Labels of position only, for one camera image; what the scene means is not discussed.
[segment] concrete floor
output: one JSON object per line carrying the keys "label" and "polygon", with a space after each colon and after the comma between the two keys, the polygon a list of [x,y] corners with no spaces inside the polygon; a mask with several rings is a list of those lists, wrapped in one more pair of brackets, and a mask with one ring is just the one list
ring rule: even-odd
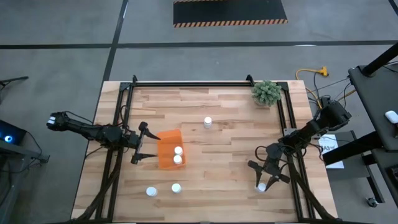
{"label": "concrete floor", "polygon": [[[130,0],[120,43],[207,41],[391,40],[398,35],[398,17],[387,0],[282,1],[287,26],[172,28],[171,0]],[[122,0],[0,1],[0,45],[110,44]],[[318,87],[345,78],[347,70],[369,63],[388,45],[329,47],[223,47],[118,49],[110,80],[291,80],[300,68],[327,66]],[[73,133],[45,127],[53,111],[69,110],[92,119],[109,49],[0,50],[0,78],[28,75],[2,92],[0,118],[29,130],[51,158],[26,176],[12,223],[68,220],[87,141]],[[313,89],[313,74],[300,78]],[[348,81],[320,91],[336,96]],[[343,130],[357,137],[373,131],[357,95],[347,98],[353,115]],[[395,223],[397,207],[380,173],[375,176],[385,204],[370,208],[366,179],[333,180],[339,217],[356,222]]]}

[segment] orange translucent bin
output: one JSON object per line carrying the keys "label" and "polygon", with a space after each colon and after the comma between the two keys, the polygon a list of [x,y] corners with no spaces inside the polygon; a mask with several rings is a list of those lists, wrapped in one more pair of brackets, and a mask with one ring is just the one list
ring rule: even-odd
{"label": "orange translucent bin", "polygon": [[[161,140],[157,141],[157,157],[159,158],[159,168],[173,170],[185,166],[187,160],[185,153],[187,150],[182,143],[182,135],[179,129],[172,131],[162,131],[156,134]],[[174,163],[174,148],[177,146],[182,147],[182,163]]]}

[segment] wooden tabletop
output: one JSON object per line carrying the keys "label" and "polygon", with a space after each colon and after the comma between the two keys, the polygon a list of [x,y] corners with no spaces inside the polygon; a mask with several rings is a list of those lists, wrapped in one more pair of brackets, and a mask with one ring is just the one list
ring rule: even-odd
{"label": "wooden tabletop", "polygon": [[[112,122],[119,84],[104,82],[96,124]],[[288,84],[297,126],[301,128],[312,118],[304,83]],[[283,96],[282,102],[289,124]],[[210,129],[203,127],[205,116],[213,119]],[[134,151],[130,149],[123,156],[114,222],[297,221],[290,184],[278,182],[263,193],[254,189],[256,176],[247,162],[257,161],[257,146],[275,142],[282,133],[276,105],[256,105],[250,88],[134,88],[130,128],[137,131],[141,121],[147,122],[154,134],[180,129],[187,165],[180,170],[159,170],[157,157],[133,165],[130,160]],[[98,147],[97,142],[90,142],[87,153]],[[145,138],[141,153],[156,154],[156,142]],[[265,151],[259,156],[265,158]],[[101,149],[85,160],[72,218],[78,217],[100,190],[105,157],[106,150]],[[304,161],[311,190],[336,216],[326,169],[317,149],[308,147]],[[289,175],[288,168],[283,173]],[[263,173],[261,182],[266,183],[269,177]],[[182,186],[180,194],[172,192],[174,183]],[[156,197],[146,195],[150,186],[158,190]],[[306,210],[302,193],[300,197]]]}

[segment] paper sign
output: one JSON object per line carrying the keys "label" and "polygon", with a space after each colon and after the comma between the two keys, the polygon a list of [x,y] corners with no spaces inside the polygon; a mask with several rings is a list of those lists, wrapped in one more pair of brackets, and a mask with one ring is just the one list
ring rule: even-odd
{"label": "paper sign", "polygon": [[[319,145],[322,146],[322,155],[338,148],[336,136],[334,134],[324,134],[319,140]],[[326,166],[327,169],[344,169],[343,161],[335,162]]]}

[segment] green plant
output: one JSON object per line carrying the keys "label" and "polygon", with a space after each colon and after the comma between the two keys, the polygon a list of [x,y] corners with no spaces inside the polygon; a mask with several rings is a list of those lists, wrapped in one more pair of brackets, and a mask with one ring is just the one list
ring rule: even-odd
{"label": "green plant", "polygon": [[272,106],[280,100],[281,87],[271,81],[263,81],[254,84],[251,90],[253,100],[260,105]]}

